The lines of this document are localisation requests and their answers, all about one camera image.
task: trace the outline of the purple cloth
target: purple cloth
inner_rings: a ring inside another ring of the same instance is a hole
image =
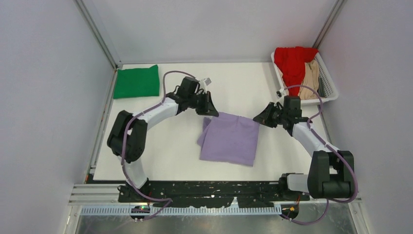
[[[203,132],[197,141],[200,160],[254,165],[258,144],[259,123],[250,118],[219,113],[204,118]]]

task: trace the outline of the folded green cloth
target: folded green cloth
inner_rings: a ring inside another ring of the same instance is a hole
[[[159,96],[158,65],[117,71],[113,99]]]

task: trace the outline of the gray wall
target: gray wall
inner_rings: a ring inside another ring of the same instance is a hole
[[[350,150],[376,233],[412,233],[413,1],[348,1],[321,46],[340,96],[324,114]]]
[[[271,61],[276,47],[312,46],[335,0],[85,2],[123,63],[160,63]]]
[[[54,234],[112,68],[71,0],[0,3],[0,229]]]

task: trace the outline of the white laundry basket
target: white laundry basket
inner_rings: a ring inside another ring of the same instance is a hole
[[[319,77],[321,77],[322,85],[323,85],[323,88],[324,88],[324,93],[326,95],[326,97],[322,97],[321,100],[323,102],[326,102],[326,101],[331,101],[331,100],[337,99],[338,98],[338,91],[336,89],[336,86],[333,83],[333,80],[331,80],[331,76],[328,73],[327,68],[325,67],[325,64],[324,64],[323,60],[321,59],[320,54],[317,53],[316,56],[314,57],[314,59],[319,63],[319,69],[320,69]],[[278,83],[280,88],[282,88],[282,87],[284,87],[284,85],[282,83],[282,77],[281,77],[280,73],[278,72],[277,66],[274,63],[274,52],[272,52],[272,54],[271,54],[271,60],[272,60],[272,63],[274,65],[275,73],[277,74],[276,82]],[[301,105],[318,105],[318,104],[320,104],[320,101],[318,99],[301,100]]]

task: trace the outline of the folded towel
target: folded towel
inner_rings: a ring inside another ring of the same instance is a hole
[[[159,96],[158,65],[117,71],[113,99]]]
[[[200,160],[254,165],[259,123],[252,119],[219,113],[204,118],[203,132],[198,138]]]

